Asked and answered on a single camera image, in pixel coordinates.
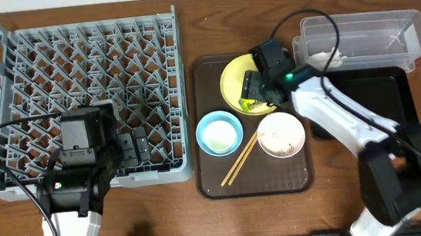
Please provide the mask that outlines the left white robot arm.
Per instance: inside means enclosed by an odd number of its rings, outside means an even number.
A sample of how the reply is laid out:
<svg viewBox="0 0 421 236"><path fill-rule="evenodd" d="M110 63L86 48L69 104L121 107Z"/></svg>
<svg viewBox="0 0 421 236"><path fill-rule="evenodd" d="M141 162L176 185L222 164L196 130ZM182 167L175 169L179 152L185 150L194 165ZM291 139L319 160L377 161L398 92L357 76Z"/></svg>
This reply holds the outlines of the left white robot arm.
<svg viewBox="0 0 421 236"><path fill-rule="evenodd" d="M99 235L111 180L143 159L136 137L117 132L119 120L111 99L61 114L62 146L50 157L36 190L47 211L44 236Z"/></svg>

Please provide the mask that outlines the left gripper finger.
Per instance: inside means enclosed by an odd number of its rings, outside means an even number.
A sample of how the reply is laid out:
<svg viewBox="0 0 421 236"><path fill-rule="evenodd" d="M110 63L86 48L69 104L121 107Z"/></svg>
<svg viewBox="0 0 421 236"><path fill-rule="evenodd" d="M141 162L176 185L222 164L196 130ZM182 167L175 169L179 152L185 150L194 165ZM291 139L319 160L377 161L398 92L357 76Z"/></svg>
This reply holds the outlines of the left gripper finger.
<svg viewBox="0 0 421 236"><path fill-rule="evenodd" d="M133 128L134 142L136 143L137 157L141 163L151 160L149 141L147 141L147 133L144 127L138 126Z"/></svg>
<svg viewBox="0 0 421 236"><path fill-rule="evenodd" d="M123 161L120 166L122 168L136 167L139 163L139 157L137 156L132 134L120 134L118 142L123 150Z"/></svg>

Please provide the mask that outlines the white plastic cup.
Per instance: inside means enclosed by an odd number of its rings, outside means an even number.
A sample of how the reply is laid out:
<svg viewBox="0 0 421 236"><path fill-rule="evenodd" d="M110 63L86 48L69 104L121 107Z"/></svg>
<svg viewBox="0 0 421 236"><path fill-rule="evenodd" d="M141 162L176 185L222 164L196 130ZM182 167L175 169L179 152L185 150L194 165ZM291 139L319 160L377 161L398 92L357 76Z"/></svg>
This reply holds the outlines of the white plastic cup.
<svg viewBox="0 0 421 236"><path fill-rule="evenodd" d="M204 129L202 139L204 144L214 153L225 153L235 143L236 130L224 120L215 120Z"/></svg>

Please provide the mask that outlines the yellow green snack wrapper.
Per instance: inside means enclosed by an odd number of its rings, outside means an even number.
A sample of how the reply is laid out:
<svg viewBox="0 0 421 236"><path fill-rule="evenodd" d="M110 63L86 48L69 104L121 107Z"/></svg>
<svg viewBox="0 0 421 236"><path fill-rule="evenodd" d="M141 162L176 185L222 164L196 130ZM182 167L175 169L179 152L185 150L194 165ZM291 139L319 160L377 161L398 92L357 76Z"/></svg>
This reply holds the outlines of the yellow green snack wrapper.
<svg viewBox="0 0 421 236"><path fill-rule="evenodd" d="M243 112L249 113L250 111L264 105L265 103L256 99L239 99L238 104L241 106Z"/></svg>

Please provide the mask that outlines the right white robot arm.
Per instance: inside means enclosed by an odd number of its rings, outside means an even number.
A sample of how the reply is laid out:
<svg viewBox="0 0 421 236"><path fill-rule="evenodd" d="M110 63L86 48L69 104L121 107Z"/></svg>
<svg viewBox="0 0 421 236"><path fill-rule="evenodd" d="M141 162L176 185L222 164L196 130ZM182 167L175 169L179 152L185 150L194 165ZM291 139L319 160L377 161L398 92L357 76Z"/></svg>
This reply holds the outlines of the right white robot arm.
<svg viewBox="0 0 421 236"><path fill-rule="evenodd" d="M421 124L398 124L346 96L311 65L286 62L247 70L241 96L290 103L358 159L364 211L351 236L394 236L421 211Z"/></svg>

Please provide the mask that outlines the pink white bowl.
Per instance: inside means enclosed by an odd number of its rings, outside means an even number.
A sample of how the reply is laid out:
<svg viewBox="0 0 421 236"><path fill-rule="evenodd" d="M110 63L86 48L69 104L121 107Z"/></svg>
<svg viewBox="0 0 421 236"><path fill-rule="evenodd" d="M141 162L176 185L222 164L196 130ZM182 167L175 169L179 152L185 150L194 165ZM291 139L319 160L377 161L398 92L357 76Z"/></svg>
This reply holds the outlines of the pink white bowl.
<svg viewBox="0 0 421 236"><path fill-rule="evenodd" d="M305 145L305 128L290 113L271 113L259 123L258 144L261 149L276 158L289 158L299 153Z"/></svg>

